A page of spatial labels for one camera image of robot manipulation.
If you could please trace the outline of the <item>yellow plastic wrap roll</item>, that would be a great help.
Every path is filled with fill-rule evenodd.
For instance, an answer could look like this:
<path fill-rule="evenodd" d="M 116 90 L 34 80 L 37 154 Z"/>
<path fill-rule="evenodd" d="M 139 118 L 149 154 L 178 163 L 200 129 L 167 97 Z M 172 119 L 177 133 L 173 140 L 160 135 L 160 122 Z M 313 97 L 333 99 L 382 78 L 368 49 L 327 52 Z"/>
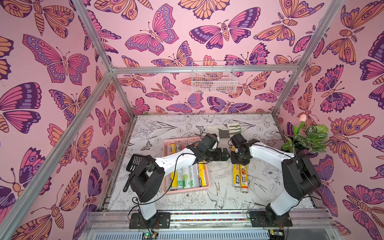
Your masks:
<path fill-rule="evenodd" d="M 205 173 L 205 164 L 198 164 L 198 172 L 199 172 L 200 186 L 206 187 L 207 178 Z"/>
<path fill-rule="evenodd" d="M 244 165 L 240 165 L 240 177 L 241 193 L 247 194 L 249 192 L 248 170 Z"/>
<path fill-rule="evenodd" d="M 175 154 L 177 152 L 177 144 L 175 142 L 171 142 L 169 144 L 169 155 Z M 177 190 L 177 173 L 171 172 L 170 173 L 170 191 L 175 191 Z"/>
<path fill-rule="evenodd" d="M 232 164 L 232 166 L 233 166 L 233 186 L 237 189 L 241 187 L 240 165 Z"/>

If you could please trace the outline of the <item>white red-label wrap roll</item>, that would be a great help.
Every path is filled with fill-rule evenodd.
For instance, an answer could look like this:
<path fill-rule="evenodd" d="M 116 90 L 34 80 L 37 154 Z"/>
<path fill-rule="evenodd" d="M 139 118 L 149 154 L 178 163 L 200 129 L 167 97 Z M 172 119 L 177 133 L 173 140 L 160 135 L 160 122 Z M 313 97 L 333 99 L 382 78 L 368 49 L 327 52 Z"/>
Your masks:
<path fill-rule="evenodd" d="M 193 188 L 199 188 L 200 182 L 199 182 L 199 171 L 197 164 L 192 165 L 192 177 L 193 177 Z"/>

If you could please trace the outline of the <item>white green plastic wrap roll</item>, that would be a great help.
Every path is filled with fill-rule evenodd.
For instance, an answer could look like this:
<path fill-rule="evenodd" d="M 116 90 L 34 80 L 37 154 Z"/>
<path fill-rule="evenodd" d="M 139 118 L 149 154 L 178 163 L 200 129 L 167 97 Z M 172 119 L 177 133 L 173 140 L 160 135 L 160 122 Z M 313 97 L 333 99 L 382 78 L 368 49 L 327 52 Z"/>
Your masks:
<path fill-rule="evenodd" d="M 177 190 L 182 190 L 183 187 L 183 170 L 177 170 Z"/>
<path fill-rule="evenodd" d="M 191 166 L 182 168 L 183 173 L 183 189 L 190 189 L 193 187 L 193 179 Z"/>

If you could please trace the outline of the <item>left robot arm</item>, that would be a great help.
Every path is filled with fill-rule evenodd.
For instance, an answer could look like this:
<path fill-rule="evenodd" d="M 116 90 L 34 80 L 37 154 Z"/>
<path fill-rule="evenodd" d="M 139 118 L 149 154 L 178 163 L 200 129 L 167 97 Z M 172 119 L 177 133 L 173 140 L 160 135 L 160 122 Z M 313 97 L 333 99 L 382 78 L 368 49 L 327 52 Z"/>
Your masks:
<path fill-rule="evenodd" d="M 175 154 L 153 158 L 150 155 L 132 155 L 127 171 L 130 173 L 123 187 L 126 192 L 131 189 L 136 194 L 133 202 L 139 206 L 139 214 L 145 221 L 156 217 L 158 210 L 155 202 L 164 177 L 184 167 L 210 162 L 223 162 L 230 158 L 227 149 L 217 147 L 217 144 L 204 144 L 202 141 L 188 145 Z"/>

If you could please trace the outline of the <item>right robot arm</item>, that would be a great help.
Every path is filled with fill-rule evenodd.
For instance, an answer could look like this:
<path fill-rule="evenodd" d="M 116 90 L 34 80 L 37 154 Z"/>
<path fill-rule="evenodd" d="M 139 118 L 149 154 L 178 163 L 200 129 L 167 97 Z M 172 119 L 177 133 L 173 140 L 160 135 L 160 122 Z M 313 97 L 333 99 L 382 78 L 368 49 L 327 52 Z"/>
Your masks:
<path fill-rule="evenodd" d="M 283 191 L 266 206 L 271 217 L 280 217 L 296 207 L 299 202 L 322 186 L 314 165 L 306 154 L 292 154 L 276 150 L 258 141 L 231 141 L 233 164 L 249 164 L 252 159 L 262 160 L 283 174 Z"/>

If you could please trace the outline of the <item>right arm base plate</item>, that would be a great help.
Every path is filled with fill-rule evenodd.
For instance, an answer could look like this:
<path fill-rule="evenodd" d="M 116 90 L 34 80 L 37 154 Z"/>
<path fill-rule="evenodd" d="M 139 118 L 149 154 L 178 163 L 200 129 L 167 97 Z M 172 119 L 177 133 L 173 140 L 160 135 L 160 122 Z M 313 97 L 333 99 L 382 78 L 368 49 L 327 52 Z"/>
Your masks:
<path fill-rule="evenodd" d="M 273 212 L 266 210 L 247 211 L 247 218 L 251 221 L 251 225 L 254 228 L 279 228 L 293 226 L 289 214 L 277 216 Z"/>

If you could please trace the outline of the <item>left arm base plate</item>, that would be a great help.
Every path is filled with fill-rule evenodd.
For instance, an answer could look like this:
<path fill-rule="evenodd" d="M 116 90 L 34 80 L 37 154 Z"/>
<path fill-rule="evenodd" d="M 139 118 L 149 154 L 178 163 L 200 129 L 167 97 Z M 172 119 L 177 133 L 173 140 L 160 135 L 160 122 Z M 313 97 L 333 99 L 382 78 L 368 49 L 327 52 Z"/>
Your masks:
<path fill-rule="evenodd" d="M 149 220 L 145 220 L 140 213 L 133 213 L 131 216 L 130 229 L 169 229 L 171 223 L 171 213 L 158 212 Z"/>

